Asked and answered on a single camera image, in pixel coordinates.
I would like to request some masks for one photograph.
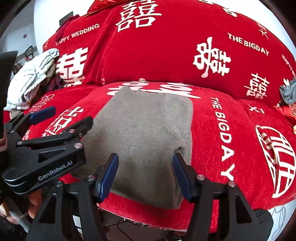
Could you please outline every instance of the finger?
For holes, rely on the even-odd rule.
[[[32,194],[30,194],[29,200],[33,205],[39,206],[42,203],[41,190],[39,189],[36,192],[33,192]]]
[[[8,207],[5,204],[5,202],[3,202],[0,206],[0,213],[1,213],[1,216],[4,218],[9,215]]]
[[[19,225],[18,221],[16,221],[11,215],[6,217],[6,219],[13,224]]]
[[[28,214],[31,218],[34,218],[38,212],[39,206],[30,205],[28,208]]]

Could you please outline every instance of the red bedding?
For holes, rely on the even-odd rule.
[[[61,110],[51,124],[42,122],[31,127],[26,138],[59,134],[88,115],[94,118],[126,85],[134,91],[174,93],[191,99],[194,110],[191,165],[199,174],[221,183],[235,181],[254,209],[270,209],[295,198],[296,140],[285,117],[262,101],[236,101],[211,89],[180,83],[119,82],[98,87],[79,101],[74,100],[75,91],[72,91],[67,94],[71,107]],[[55,96],[42,108],[62,105],[59,101],[63,92],[52,94]],[[174,230],[187,229],[193,209],[186,200],[180,209],[166,210],[115,194],[110,194],[100,207],[131,220]],[[211,231],[216,229],[217,207],[216,203]]]
[[[58,48],[66,82],[182,82],[276,105],[295,76],[289,50],[254,20],[210,1],[141,0],[69,23]]]
[[[28,110],[54,105],[58,112],[31,127],[25,139],[59,134],[95,117],[125,85],[183,95],[193,103],[191,163],[199,174],[234,180],[254,209],[295,198],[296,139],[273,105],[296,63],[262,25],[206,0],[142,0],[79,17],[57,42],[56,35],[44,50],[60,50],[57,72],[75,86],[48,93]],[[180,209],[166,210],[112,193],[100,207],[174,230],[187,229],[193,209],[185,200]]]

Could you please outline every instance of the bed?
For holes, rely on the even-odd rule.
[[[295,118],[279,104],[279,86],[295,77],[296,63],[262,24],[210,1],[124,2],[68,23],[43,45],[50,48],[60,51],[56,73],[66,87],[27,110],[53,105],[57,114],[31,127],[24,139],[60,134],[86,116],[96,118],[121,89],[182,96],[192,102],[189,162],[196,171],[211,181],[235,181],[253,209],[270,209],[274,216],[283,214],[283,205],[294,211]],[[76,179],[69,174],[61,180]],[[186,200],[168,209],[117,191],[99,207],[186,231],[193,210]],[[270,240],[278,235],[276,224]]]

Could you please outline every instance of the red blanket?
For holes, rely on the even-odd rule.
[[[269,30],[210,1],[141,0],[79,17],[44,50],[60,50],[58,72],[75,84],[182,82],[234,99],[276,105],[295,76],[292,54]]]
[[[254,209],[269,209],[295,198],[296,140],[285,117],[262,101],[236,101],[211,89],[179,83],[119,82],[98,87],[79,101],[74,100],[76,93],[71,91],[67,93],[71,106],[60,110],[50,124],[42,122],[31,127],[26,138],[59,134],[88,115],[95,117],[125,85],[134,91],[173,93],[191,99],[194,110],[191,165],[197,173],[215,182],[235,181]],[[60,102],[63,91],[52,94],[55,96],[41,108],[63,105]],[[187,229],[193,209],[185,200],[180,209],[166,210],[112,193],[100,207],[131,220],[174,230]],[[216,229],[217,207],[216,203],[211,231]]]
[[[295,198],[295,135],[272,105],[284,78],[295,76],[296,64],[264,26],[210,1],[141,0],[79,17],[57,42],[56,35],[44,50],[60,50],[57,72],[76,86],[53,91],[33,106],[31,111],[54,105],[58,112],[25,138],[59,134],[95,117],[124,85],[174,93],[193,103],[191,164],[199,174],[221,183],[234,180],[254,209]],[[69,175],[63,180],[73,181]],[[100,207],[174,230],[187,229],[193,209],[187,201],[165,210],[112,193]]]

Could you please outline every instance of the white wall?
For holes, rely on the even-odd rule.
[[[73,11],[80,16],[87,13],[94,0],[36,0],[34,29],[37,50],[42,53],[43,44],[59,28],[59,20]]]
[[[33,0],[9,24],[0,39],[1,52],[18,50],[18,54],[22,54],[30,45],[36,46],[33,24],[34,4]]]
[[[276,35],[292,52],[296,59],[296,48],[287,32],[273,15],[259,0],[201,0],[211,1],[248,16],[265,26]],[[34,28],[38,52],[42,52],[42,45],[59,27],[59,20],[70,13],[74,15],[86,14],[94,0],[36,0],[34,11]]]

